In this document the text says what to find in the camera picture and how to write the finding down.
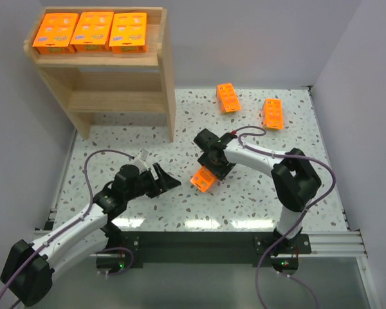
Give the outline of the orange sponge box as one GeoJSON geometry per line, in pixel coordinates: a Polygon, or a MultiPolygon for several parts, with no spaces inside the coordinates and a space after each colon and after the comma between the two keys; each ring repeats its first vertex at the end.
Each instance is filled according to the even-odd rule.
{"type": "Polygon", "coordinates": [[[222,114],[235,113],[241,110],[241,104],[231,83],[218,85],[216,97],[222,114]]]}
{"type": "Polygon", "coordinates": [[[265,129],[283,129],[284,117],[280,99],[267,98],[264,101],[262,107],[262,126],[265,129]]]}
{"type": "Polygon", "coordinates": [[[200,170],[190,179],[190,182],[201,192],[207,192],[216,180],[217,177],[213,175],[205,166],[202,166],[200,170]]]}
{"type": "Polygon", "coordinates": [[[113,53],[144,53],[147,51],[147,13],[114,14],[109,39],[113,53]]]}
{"type": "Polygon", "coordinates": [[[78,19],[78,13],[45,14],[32,46],[41,55],[75,53],[71,39],[78,19]]]}
{"type": "Polygon", "coordinates": [[[71,44],[78,52],[110,52],[109,38],[114,12],[83,12],[71,44]]]}

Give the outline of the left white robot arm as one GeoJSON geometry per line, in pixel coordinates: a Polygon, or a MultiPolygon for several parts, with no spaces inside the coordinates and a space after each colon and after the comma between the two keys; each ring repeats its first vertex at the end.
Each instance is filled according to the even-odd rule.
{"type": "Polygon", "coordinates": [[[144,171],[136,165],[123,165],[112,181],[76,216],[49,234],[28,243],[21,239],[12,245],[0,280],[22,304],[33,306],[50,291],[56,263],[90,233],[103,229],[123,213],[129,201],[155,198],[181,185],[158,163],[144,171]]]}

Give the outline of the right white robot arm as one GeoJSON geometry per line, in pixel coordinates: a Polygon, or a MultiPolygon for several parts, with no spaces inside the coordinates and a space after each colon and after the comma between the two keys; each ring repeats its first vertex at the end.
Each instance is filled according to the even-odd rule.
{"type": "Polygon", "coordinates": [[[217,136],[203,129],[194,138],[202,151],[198,162],[209,176],[194,176],[192,183],[202,191],[210,188],[210,179],[224,180],[236,165],[243,165],[271,177],[282,204],[275,238],[293,241],[302,230],[301,217],[316,196],[322,181],[305,154],[297,148],[274,151],[246,143],[248,133],[237,130],[217,136]]]}

